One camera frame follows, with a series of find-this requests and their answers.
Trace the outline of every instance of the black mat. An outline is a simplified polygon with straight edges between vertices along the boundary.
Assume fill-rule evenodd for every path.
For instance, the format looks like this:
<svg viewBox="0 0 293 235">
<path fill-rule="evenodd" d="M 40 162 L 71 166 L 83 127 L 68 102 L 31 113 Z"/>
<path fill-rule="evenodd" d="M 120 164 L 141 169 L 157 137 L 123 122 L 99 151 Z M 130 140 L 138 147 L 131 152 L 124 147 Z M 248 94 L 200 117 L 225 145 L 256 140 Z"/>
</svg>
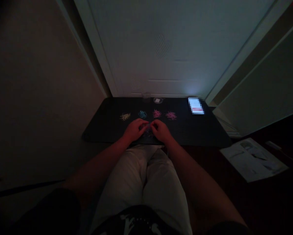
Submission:
<svg viewBox="0 0 293 235">
<path fill-rule="evenodd" d="M 158 118 L 166 123 L 172 136 L 180 145 L 229 147 L 231 140 L 223 127 L 217 121 L 212 111 L 204 101 L 201 101 L 204 115 L 191 113 L 187 98 L 166 98 L 161 104 L 143 102 L 142 98 L 106 98 L 92 118 L 83 133 L 87 142 L 114 143 L 124 133 L 130 122 L 139 118 L 140 110 L 147 113 L 145 120 L 152 122 L 153 111 L 157 109 L 162 113 Z M 176 113 L 177 120 L 168 120 L 165 113 Z M 122 113 L 131 113 L 131 117 L 120 120 Z M 156 137 L 142 136 L 135 144 L 162 145 Z"/>
</svg>

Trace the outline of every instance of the booklet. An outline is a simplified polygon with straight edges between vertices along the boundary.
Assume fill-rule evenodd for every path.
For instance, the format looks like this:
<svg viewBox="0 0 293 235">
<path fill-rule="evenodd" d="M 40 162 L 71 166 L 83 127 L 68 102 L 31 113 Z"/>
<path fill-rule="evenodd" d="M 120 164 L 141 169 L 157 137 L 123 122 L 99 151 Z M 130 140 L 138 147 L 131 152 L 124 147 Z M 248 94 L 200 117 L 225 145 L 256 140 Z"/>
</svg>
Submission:
<svg viewBox="0 0 293 235">
<path fill-rule="evenodd" d="M 262 180 L 288 169 L 252 138 L 239 141 L 220 152 L 247 182 Z"/>
</svg>

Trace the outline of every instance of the phone screen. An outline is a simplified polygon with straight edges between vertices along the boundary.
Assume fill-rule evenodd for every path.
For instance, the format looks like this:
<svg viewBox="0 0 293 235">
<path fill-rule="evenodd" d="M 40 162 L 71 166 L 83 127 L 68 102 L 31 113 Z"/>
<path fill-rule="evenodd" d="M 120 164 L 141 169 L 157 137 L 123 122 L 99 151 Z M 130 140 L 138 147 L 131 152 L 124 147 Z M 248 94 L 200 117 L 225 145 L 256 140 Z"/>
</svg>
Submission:
<svg viewBox="0 0 293 235">
<path fill-rule="evenodd" d="M 189 106 L 193 114 L 204 114 L 204 110 L 198 98 L 188 98 Z"/>
</svg>

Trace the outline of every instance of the rubber band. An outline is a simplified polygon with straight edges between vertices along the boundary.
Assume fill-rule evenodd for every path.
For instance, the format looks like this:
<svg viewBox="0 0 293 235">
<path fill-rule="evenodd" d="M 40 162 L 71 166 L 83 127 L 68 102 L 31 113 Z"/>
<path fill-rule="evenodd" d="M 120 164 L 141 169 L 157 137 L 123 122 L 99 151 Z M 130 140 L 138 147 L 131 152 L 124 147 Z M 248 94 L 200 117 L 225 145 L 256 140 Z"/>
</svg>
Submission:
<svg viewBox="0 0 293 235">
<path fill-rule="evenodd" d="M 124 114 L 124 113 L 122 113 L 121 116 L 120 116 L 120 119 L 121 119 L 122 121 L 125 121 L 125 120 L 129 119 L 130 116 L 131 116 L 131 113 L 128 113 L 128 114 Z"/>
<path fill-rule="evenodd" d="M 173 112 L 166 113 L 166 117 L 168 117 L 169 120 L 176 120 L 177 116 Z"/>
<path fill-rule="evenodd" d="M 140 112 L 138 113 L 138 115 L 139 115 L 139 118 L 146 118 L 147 117 L 146 112 L 144 112 L 142 110 L 140 110 Z"/>
<path fill-rule="evenodd" d="M 159 118 L 162 115 L 162 113 L 156 109 L 154 109 L 153 112 L 153 118 Z"/>
<path fill-rule="evenodd" d="M 145 130 L 143 136 L 144 136 L 144 137 L 151 137 L 151 138 L 153 138 L 153 131 L 152 131 L 152 129 L 151 129 L 151 125 L 150 125 L 149 123 L 148 123 L 148 124 L 144 124 L 144 125 L 142 126 L 142 128 L 145 127 L 145 126 L 147 126 L 147 128 L 146 128 L 146 130 Z"/>
</svg>

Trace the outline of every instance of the white door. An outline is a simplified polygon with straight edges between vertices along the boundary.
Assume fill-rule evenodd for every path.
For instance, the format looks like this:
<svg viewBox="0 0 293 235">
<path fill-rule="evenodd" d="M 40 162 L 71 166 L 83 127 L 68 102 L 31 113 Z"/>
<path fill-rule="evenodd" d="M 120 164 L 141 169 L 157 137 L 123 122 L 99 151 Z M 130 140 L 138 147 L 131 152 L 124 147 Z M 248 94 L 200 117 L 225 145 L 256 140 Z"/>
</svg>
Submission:
<svg viewBox="0 0 293 235">
<path fill-rule="evenodd" d="M 113 95 L 205 98 L 273 2 L 89 0 Z"/>
</svg>

